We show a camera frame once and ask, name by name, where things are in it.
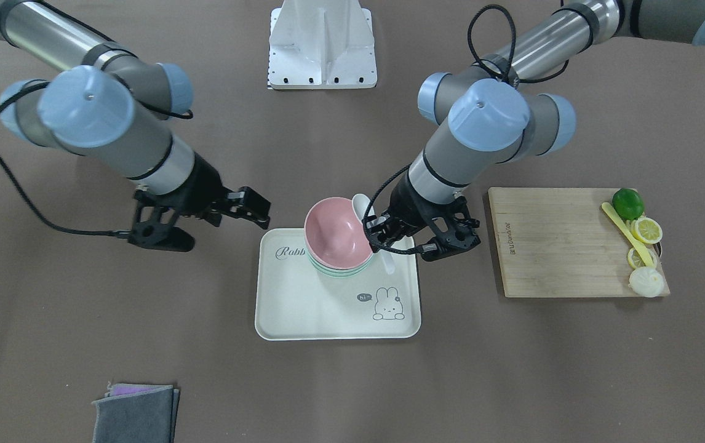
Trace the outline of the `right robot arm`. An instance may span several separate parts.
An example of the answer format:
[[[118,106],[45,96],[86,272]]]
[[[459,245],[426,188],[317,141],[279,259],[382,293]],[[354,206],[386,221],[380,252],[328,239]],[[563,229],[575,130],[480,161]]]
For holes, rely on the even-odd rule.
[[[270,202],[249,187],[225,187],[217,169],[167,126],[167,119],[193,117],[193,87],[178,65],[145,63],[45,1],[0,1],[0,41],[59,71],[51,81],[10,85],[0,122],[26,142],[97,159],[136,187],[130,229],[69,230],[43,216],[0,155],[7,178],[43,224],[141,244],[184,235],[179,218],[218,226],[229,216],[268,227]]]

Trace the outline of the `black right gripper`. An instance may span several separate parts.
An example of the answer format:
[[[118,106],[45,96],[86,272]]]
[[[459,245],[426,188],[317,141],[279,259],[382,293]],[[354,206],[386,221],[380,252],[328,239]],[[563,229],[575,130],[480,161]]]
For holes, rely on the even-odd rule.
[[[135,182],[138,189],[148,193],[183,194],[186,202],[182,217],[198,218],[215,227],[225,215],[250,221],[260,229],[270,225],[269,200],[253,188],[225,187],[217,169],[198,154],[170,154],[154,173]]]

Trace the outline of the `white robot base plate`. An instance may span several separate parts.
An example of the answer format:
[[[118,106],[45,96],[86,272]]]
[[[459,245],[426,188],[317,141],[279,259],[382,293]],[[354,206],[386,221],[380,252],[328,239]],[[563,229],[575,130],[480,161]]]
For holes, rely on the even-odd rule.
[[[273,90],[378,84],[372,13],[358,1],[285,1],[270,13],[269,44]]]

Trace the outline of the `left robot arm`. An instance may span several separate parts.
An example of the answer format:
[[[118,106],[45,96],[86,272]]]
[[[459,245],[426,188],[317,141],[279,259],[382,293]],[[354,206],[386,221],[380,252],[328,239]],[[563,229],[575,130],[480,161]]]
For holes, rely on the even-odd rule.
[[[705,1],[563,1],[525,34],[504,6],[479,9],[467,30],[471,65],[434,73],[420,87],[418,109],[437,129],[394,174],[386,210],[364,216],[373,252],[394,252],[396,241],[426,228],[433,236],[404,254],[435,261],[479,245],[465,188],[486,168],[557,151],[575,133],[569,101],[527,97],[519,86],[560,76],[572,56],[617,36],[705,47]]]

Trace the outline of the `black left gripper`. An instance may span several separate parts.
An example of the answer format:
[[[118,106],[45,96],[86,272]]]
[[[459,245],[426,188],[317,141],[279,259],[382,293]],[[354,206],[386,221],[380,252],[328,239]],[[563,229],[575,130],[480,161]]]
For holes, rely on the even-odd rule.
[[[420,196],[409,182],[399,182],[392,191],[390,203],[383,213],[384,221],[365,221],[364,235],[370,251],[375,254],[386,250],[394,254],[419,254],[419,247],[395,249],[394,243],[404,237],[412,237],[426,229],[425,218],[432,214],[468,213],[467,199],[458,196],[450,204],[434,204]]]

